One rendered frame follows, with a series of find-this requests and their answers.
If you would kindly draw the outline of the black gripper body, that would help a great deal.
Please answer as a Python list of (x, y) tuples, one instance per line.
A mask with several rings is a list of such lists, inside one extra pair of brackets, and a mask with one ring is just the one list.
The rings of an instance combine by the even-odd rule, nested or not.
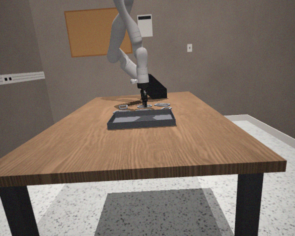
[(149, 87), (150, 87), (149, 82), (146, 82), (146, 83), (137, 83), (137, 88), (138, 89), (141, 89), (142, 96), (143, 96), (143, 92), (144, 91), (146, 92), (146, 88), (149, 88)]

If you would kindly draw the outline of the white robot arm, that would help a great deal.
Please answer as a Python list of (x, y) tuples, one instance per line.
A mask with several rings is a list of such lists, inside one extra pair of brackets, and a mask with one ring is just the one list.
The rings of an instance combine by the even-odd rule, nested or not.
[[(148, 52), (143, 48), (142, 36), (138, 25), (130, 17), (134, 0), (113, 0), (118, 14), (112, 22), (110, 42), (107, 51), (107, 59), (110, 63), (120, 61), (120, 68), (133, 79), (131, 84), (148, 83)], [(126, 30), (136, 58), (135, 65), (129, 57), (120, 49)]]

